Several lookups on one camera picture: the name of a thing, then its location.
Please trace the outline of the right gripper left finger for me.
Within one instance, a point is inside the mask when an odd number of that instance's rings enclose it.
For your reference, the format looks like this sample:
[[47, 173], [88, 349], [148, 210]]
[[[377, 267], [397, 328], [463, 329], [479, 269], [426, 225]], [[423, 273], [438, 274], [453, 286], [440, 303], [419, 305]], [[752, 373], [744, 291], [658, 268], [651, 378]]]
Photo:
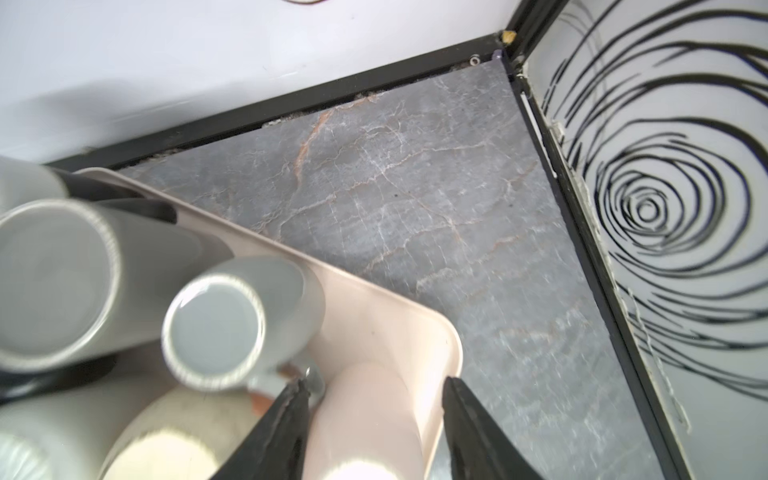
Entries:
[[301, 479], [310, 422], [305, 380], [286, 385], [212, 480]]

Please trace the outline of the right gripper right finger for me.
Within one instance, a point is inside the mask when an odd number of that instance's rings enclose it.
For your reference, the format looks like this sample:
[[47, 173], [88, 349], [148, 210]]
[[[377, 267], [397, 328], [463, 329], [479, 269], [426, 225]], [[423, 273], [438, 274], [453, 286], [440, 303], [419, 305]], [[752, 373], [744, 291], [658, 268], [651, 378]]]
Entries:
[[462, 379], [445, 379], [442, 407], [453, 479], [543, 479]]

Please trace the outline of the orange and cream mug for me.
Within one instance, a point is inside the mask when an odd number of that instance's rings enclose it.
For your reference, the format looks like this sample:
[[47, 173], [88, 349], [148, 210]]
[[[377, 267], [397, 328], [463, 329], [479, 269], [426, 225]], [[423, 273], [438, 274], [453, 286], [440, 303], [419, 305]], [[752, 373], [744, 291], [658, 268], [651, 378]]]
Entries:
[[120, 434], [101, 479], [209, 479], [261, 419], [244, 391], [177, 387], [147, 406]]

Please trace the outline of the pink mug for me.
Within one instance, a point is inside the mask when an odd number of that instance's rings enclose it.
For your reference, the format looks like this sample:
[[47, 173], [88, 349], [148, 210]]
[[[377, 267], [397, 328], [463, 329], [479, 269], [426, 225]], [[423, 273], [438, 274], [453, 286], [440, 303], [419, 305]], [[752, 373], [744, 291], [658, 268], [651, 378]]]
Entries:
[[327, 387], [309, 429], [305, 479], [422, 479], [408, 390], [392, 371], [353, 365]]

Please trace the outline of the tall grey mug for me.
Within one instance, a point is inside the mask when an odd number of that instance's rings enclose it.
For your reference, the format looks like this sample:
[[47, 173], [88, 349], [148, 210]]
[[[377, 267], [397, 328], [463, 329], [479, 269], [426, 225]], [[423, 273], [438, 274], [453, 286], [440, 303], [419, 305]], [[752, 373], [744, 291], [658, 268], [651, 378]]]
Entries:
[[181, 384], [204, 392], [246, 389], [275, 399], [302, 380], [315, 408], [326, 384], [308, 345], [325, 313], [323, 286], [308, 266], [278, 256], [234, 258], [172, 300], [164, 360]]

